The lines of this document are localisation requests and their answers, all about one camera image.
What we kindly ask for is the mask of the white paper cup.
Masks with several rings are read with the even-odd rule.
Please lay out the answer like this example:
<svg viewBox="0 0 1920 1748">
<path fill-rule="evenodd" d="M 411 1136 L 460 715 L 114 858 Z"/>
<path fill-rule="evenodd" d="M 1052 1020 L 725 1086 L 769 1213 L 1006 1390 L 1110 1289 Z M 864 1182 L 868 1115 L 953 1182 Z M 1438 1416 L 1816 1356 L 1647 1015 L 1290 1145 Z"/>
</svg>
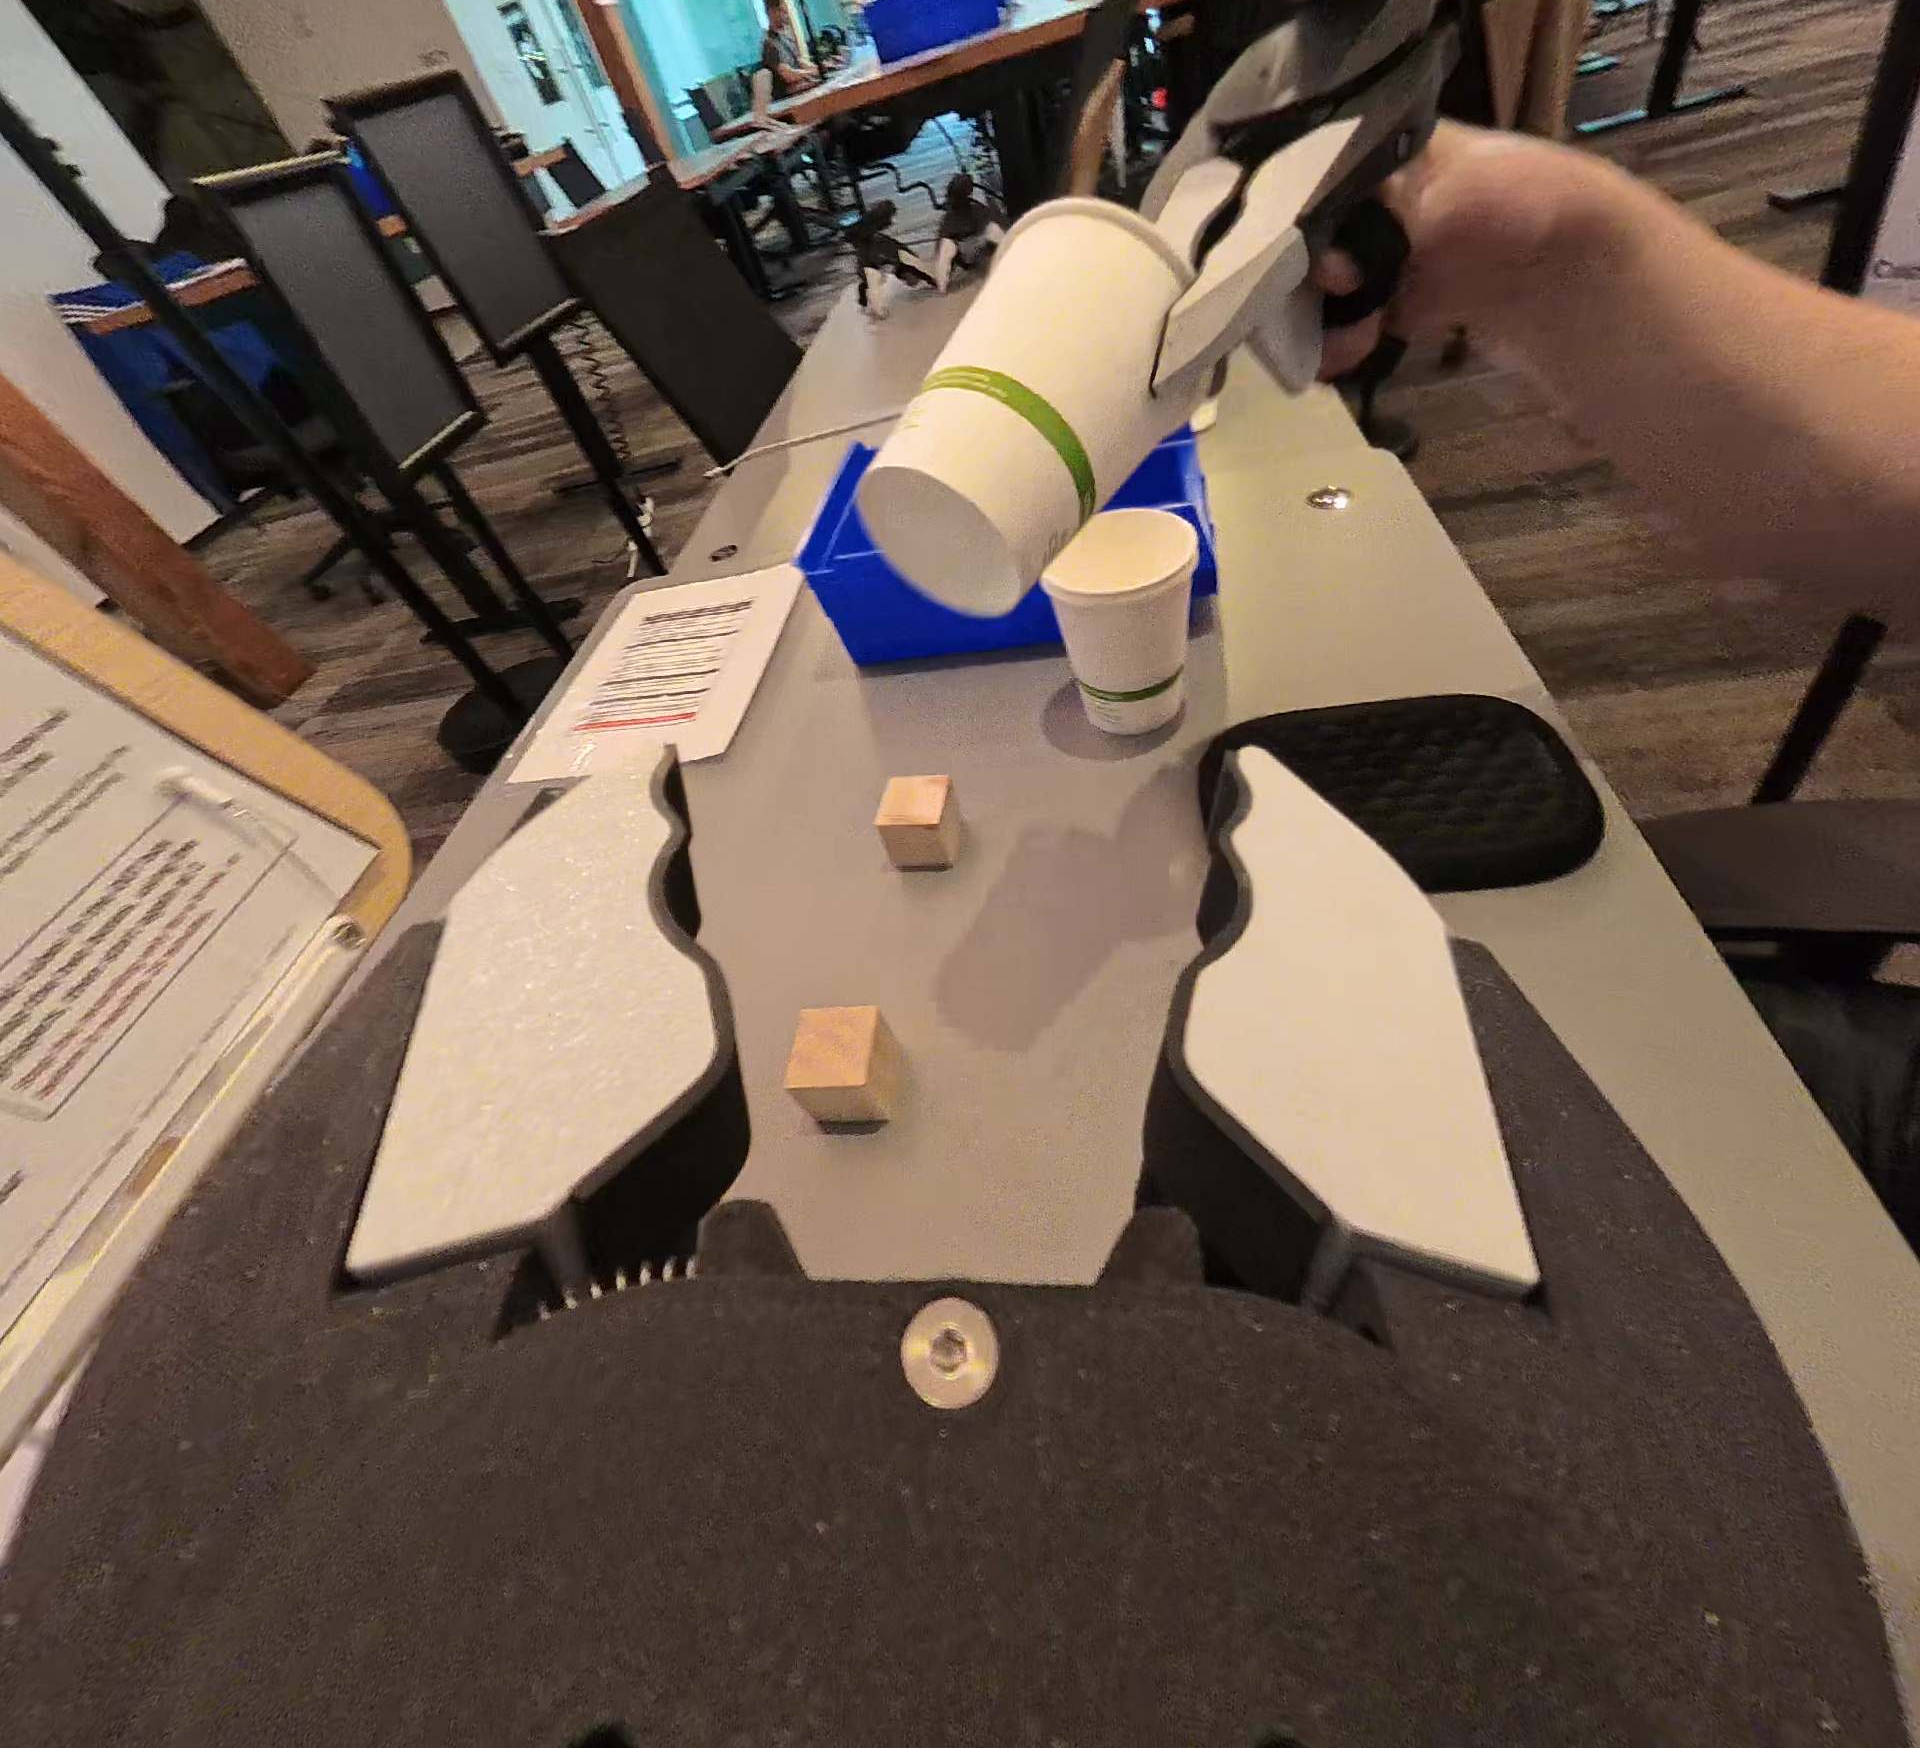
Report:
<svg viewBox="0 0 1920 1748">
<path fill-rule="evenodd" d="M 1183 713 L 1199 549 L 1179 512 L 1106 509 L 1045 565 L 1043 593 L 1101 733 L 1144 734 Z"/>
<path fill-rule="evenodd" d="M 882 559 L 933 602 L 1014 610 L 1208 377 L 1155 392 L 1188 257 L 1106 199 L 1053 199 L 1000 244 L 986 282 L 855 487 Z"/>
</svg>

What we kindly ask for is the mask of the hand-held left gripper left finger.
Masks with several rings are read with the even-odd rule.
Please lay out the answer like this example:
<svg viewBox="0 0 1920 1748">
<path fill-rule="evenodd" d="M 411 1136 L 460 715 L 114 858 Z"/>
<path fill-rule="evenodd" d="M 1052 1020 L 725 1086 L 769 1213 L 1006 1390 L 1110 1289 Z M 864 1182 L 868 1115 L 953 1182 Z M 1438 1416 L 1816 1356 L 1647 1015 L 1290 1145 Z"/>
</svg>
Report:
<svg viewBox="0 0 1920 1748">
<path fill-rule="evenodd" d="M 439 921 L 351 1284 L 520 1254 L 531 1301 L 572 1306 L 695 1272 L 748 1162 L 735 1015 L 701 926 L 673 744 L 515 825 Z"/>
</svg>

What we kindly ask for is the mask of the black framed sign stand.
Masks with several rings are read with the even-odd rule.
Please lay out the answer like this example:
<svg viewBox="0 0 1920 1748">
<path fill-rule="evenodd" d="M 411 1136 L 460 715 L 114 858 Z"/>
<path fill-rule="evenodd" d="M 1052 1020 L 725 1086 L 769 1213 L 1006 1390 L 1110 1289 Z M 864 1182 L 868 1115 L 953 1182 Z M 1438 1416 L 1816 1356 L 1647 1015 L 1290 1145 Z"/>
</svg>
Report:
<svg viewBox="0 0 1920 1748">
<path fill-rule="evenodd" d="M 345 159 L 284 156 L 201 177 L 194 192 L 241 247 L 380 519 L 419 545 L 465 606 L 452 622 L 457 645 L 471 652 L 482 633 L 526 631 L 550 658 L 572 656 L 561 613 L 457 470 L 455 453 L 482 430 L 483 410 Z"/>
<path fill-rule="evenodd" d="M 612 441 L 554 342 L 585 303 L 564 282 L 540 207 L 467 80 L 455 69 L 387 80 L 330 96 L 326 116 L 396 203 L 488 357 L 498 367 L 529 364 L 628 535 L 636 567 L 662 576 Z"/>
</svg>

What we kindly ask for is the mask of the wooden support beam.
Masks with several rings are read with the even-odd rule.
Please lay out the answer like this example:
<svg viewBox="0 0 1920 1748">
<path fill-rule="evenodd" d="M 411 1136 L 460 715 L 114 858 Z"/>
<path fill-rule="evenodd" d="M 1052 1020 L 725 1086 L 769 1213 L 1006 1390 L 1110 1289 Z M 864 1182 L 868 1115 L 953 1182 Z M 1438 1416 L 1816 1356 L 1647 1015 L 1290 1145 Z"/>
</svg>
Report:
<svg viewBox="0 0 1920 1748">
<path fill-rule="evenodd" d="M 1 502 L 170 655 L 276 706 L 313 665 L 216 582 L 40 407 L 1 383 Z"/>
</svg>

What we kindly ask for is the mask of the blue striped jacket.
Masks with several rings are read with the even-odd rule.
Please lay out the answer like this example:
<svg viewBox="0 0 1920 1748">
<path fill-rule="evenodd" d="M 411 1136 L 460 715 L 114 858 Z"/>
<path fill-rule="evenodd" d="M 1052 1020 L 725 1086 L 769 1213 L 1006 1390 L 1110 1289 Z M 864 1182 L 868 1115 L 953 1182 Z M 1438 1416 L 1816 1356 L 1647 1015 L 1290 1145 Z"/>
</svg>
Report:
<svg viewBox="0 0 1920 1748">
<path fill-rule="evenodd" d="M 165 283 L 180 285 L 216 265 L 229 264 L 207 264 L 190 252 L 172 252 L 157 254 L 152 265 Z M 277 492 L 291 489 L 271 460 L 263 480 L 245 480 L 243 470 L 227 464 L 234 451 L 245 448 L 256 437 L 203 385 L 167 326 L 154 319 L 106 326 L 108 311 L 143 306 L 125 283 L 98 280 L 85 288 L 51 292 L 47 302 L 74 333 L 145 439 L 152 441 L 182 479 L 216 509 L 229 513 L 259 487 Z M 216 302 L 187 311 L 254 389 L 267 389 L 280 357 L 250 310 Z M 173 392 L 182 389 L 187 391 L 186 417 Z"/>
</svg>

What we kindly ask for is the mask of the wooden instruction board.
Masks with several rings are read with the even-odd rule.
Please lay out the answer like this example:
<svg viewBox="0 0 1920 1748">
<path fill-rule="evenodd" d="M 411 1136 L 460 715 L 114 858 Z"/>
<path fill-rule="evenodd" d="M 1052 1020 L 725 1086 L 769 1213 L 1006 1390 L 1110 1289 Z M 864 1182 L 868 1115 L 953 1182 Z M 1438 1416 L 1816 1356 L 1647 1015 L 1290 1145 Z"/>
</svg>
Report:
<svg viewBox="0 0 1920 1748">
<path fill-rule="evenodd" d="M 413 880 L 395 808 L 3 558 L 1 1451 Z"/>
</svg>

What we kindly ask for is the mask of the blue plastic bin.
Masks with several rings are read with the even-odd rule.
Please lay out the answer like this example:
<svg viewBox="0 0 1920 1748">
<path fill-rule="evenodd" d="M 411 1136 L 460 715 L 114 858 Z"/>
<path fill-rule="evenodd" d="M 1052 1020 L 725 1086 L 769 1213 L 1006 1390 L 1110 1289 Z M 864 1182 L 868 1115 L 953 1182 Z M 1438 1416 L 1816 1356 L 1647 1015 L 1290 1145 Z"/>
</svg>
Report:
<svg viewBox="0 0 1920 1748">
<path fill-rule="evenodd" d="M 996 32 L 1012 0 L 868 0 L 876 63 L 898 65 Z"/>
<path fill-rule="evenodd" d="M 876 446 L 853 441 L 831 474 L 814 522 L 795 552 L 816 602 L 859 666 L 994 656 L 1062 646 L 1057 615 L 1041 586 L 1007 613 L 972 615 L 931 600 L 898 577 L 880 555 L 855 504 Z M 1216 593 L 1215 528 L 1199 437 L 1185 424 L 1169 435 L 1123 482 L 1116 512 L 1164 509 L 1199 535 L 1190 615 Z"/>
</svg>

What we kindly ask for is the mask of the wooden cube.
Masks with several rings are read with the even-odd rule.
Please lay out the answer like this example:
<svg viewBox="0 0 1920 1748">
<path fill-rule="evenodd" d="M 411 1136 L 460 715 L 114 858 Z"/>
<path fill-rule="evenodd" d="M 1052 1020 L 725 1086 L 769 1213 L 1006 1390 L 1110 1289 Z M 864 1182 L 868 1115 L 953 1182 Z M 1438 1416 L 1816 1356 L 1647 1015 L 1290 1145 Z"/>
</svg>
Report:
<svg viewBox="0 0 1920 1748">
<path fill-rule="evenodd" d="M 892 775 L 874 830 L 895 872 L 948 872 L 961 854 L 961 808 L 950 775 Z"/>
<path fill-rule="evenodd" d="M 807 1006 L 798 1015 L 783 1089 L 820 1128 L 873 1128 L 892 1120 L 904 1057 L 873 1003 Z"/>
</svg>

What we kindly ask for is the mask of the printed paper sheet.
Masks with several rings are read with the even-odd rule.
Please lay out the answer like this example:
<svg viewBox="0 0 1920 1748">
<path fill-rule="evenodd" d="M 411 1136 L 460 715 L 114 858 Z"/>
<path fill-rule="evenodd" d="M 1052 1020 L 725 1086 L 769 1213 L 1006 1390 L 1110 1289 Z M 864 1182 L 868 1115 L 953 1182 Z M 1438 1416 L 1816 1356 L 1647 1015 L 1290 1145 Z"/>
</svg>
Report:
<svg viewBox="0 0 1920 1748">
<path fill-rule="evenodd" d="M 636 592 L 551 697 L 509 779 L 627 775 L 662 751 L 684 764 L 725 755 L 801 587 L 801 571 L 782 564 Z"/>
</svg>

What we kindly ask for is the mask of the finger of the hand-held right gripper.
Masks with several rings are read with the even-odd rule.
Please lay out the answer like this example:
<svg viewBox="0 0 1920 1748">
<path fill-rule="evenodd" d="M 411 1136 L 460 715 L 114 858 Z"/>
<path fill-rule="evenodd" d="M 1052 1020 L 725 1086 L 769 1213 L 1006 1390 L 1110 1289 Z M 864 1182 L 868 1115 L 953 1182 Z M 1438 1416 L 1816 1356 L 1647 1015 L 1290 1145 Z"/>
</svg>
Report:
<svg viewBox="0 0 1920 1748">
<path fill-rule="evenodd" d="M 1313 0 L 1213 82 L 1150 178 L 1141 213 L 1170 227 L 1179 181 L 1244 172 L 1315 128 L 1355 130 L 1315 199 L 1355 199 L 1427 147 L 1453 72 L 1453 0 Z"/>
<path fill-rule="evenodd" d="M 1213 370 L 1246 348 L 1292 396 L 1313 387 L 1324 295 L 1311 282 L 1307 213 L 1358 165 L 1355 119 L 1326 122 L 1244 169 L 1190 128 L 1153 178 L 1157 234 L 1188 267 L 1166 310 L 1153 392 L 1201 400 Z"/>
</svg>

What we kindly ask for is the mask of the black wrist rest pad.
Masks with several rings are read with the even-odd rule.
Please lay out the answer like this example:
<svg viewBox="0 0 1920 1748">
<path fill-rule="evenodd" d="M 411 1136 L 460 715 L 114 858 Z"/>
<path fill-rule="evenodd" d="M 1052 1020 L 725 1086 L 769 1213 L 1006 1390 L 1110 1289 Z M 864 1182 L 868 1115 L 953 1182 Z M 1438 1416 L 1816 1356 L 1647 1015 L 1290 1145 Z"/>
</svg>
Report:
<svg viewBox="0 0 1920 1748">
<path fill-rule="evenodd" d="M 1197 763 L 1206 827 L 1216 824 L 1224 760 L 1255 748 L 1431 895 L 1538 886 L 1582 870 L 1605 840 L 1604 805 L 1568 740 L 1504 699 L 1324 704 L 1230 725 Z"/>
</svg>

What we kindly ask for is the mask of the black backed display board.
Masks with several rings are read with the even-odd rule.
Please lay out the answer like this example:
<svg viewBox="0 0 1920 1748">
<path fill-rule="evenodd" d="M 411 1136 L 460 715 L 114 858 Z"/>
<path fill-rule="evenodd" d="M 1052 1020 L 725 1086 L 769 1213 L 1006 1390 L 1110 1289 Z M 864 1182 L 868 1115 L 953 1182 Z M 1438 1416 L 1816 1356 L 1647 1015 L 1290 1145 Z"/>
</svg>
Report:
<svg viewBox="0 0 1920 1748">
<path fill-rule="evenodd" d="M 1067 100 L 1072 126 L 1064 136 L 1057 172 L 1060 199 L 1091 196 L 1097 190 L 1113 130 L 1123 128 L 1116 116 L 1141 4 L 1142 0 L 1100 0 L 1081 27 Z"/>
</svg>

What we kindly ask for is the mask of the black pole stand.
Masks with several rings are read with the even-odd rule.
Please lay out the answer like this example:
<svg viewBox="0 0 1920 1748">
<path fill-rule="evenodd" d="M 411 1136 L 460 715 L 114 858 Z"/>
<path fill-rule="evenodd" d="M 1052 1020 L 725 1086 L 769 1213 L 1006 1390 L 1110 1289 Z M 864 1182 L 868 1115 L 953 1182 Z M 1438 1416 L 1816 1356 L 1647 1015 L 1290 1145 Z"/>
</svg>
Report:
<svg viewBox="0 0 1920 1748">
<path fill-rule="evenodd" d="M 422 638 L 454 656 L 467 676 L 438 725 L 438 744 L 471 775 L 489 772 L 528 727 L 535 706 L 572 660 L 547 656 L 543 645 L 526 631 L 482 633 L 467 652 L 457 645 L 454 615 L 465 611 L 461 600 L 442 582 L 419 545 L 396 535 L 379 516 L 379 502 L 339 451 L 339 443 L 311 391 L 285 331 L 276 326 L 267 295 L 252 276 L 252 294 L 274 336 L 280 362 L 287 364 L 311 409 L 305 421 L 284 417 L 265 391 L 254 389 L 209 342 L 183 306 L 183 297 L 165 283 L 146 255 L 97 201 L 79 169 L 11 103 L 1 100 L 3 142 L 19 156 L 40 187 L 56 201 L 71 223 L 92 244 L 105 272 L 125 283 L 145 303 L 150 317 L 167 326 L 183 357 L 203 385 L 222 399 L 238 423 L 256 437 L 254 457 L 270 458 L 287 480 L 335 524 L 349 549 L 368 561 L 376 582 L 395 592 L 419 622 Z"/>
</svg>

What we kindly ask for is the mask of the black high-back chair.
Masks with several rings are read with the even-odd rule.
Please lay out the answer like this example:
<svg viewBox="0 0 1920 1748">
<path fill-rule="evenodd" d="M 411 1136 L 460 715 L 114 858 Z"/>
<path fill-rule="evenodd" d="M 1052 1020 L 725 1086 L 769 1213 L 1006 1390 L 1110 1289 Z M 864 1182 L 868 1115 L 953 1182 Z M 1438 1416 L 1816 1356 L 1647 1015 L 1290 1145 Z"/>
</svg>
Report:
<svg viewBox="0 0 1920 1748">
<path fill-rule="evenodd" d="M 803 364 L 803 345 L 656 170 L 542 232 L 570 289 L 715 467 L 738 460 Z"/>
</svg>

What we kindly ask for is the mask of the person's right hand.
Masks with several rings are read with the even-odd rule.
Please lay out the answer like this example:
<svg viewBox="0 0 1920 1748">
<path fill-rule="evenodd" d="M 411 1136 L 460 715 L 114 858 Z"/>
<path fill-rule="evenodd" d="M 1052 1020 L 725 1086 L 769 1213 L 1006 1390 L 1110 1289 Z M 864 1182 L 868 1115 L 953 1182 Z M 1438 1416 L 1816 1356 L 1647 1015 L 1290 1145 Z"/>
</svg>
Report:
<svg viewBox="0 0 1920 1748">
<path fill-rule="evenodd" d="M 1543 319 L 1552 288 L 1605 260 L 1644 201 L 1641 185 L 1609 159 L 1437 122 L 1383 188 L 1406 238 L 1398 288 L 1382 310 L 1326 331 L 1318 379 L 1355 372 L 1386 340 L 1455 330 L 1493 340 Z"/>
</svg>

